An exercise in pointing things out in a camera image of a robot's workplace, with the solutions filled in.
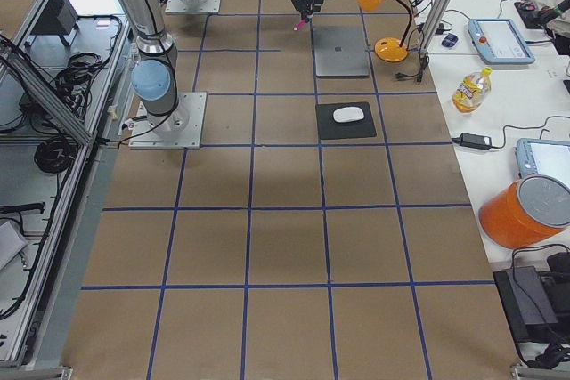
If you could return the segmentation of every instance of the gray lid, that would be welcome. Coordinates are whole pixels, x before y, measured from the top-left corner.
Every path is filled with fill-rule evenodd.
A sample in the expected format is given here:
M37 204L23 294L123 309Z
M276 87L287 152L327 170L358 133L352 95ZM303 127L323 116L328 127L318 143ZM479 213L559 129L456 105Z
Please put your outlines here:
M570 224L570 189L547 175L529 175L517 186L520 205L535 221L550 227Z

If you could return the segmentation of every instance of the orange container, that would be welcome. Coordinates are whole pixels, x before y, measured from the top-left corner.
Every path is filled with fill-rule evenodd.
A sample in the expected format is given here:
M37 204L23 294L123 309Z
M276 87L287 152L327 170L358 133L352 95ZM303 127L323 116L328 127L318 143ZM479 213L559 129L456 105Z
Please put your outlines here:
M535 244L570 224L570 189L547 175L529 175L486 202L479 221L504 247Z

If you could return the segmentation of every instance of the plastic bottle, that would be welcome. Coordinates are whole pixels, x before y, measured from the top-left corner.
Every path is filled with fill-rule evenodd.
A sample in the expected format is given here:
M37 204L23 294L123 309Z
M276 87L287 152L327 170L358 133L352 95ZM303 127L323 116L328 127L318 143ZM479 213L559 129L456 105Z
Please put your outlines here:
M485 96L491 91L489 75L493 70L485 67L480 72L471 73L463 78L461 85L453 94L453 104L461 113L470 113L478 108Z

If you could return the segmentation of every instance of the white mouse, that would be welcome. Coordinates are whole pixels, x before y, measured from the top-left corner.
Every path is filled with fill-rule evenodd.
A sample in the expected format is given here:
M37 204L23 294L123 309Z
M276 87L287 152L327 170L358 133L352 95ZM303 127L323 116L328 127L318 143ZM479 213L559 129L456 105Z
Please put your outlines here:
M332 118L338 124L347 124L350 122L357 122L364 119L364 112L360 107L343 107L341 109L336 109L332 113Z

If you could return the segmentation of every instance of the mouse pad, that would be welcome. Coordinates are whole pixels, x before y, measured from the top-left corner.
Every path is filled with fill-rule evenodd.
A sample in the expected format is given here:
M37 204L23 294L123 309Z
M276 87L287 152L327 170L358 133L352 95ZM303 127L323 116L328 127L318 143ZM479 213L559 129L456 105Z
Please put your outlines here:
M332 118L336 109L343 107L360 107L364 119L358 122L338 124ZM371 106L368 102L343 102L335 104L317 104L317 125L321 140L341 140L345 138L370 138L376 136L376 127L372 118Z

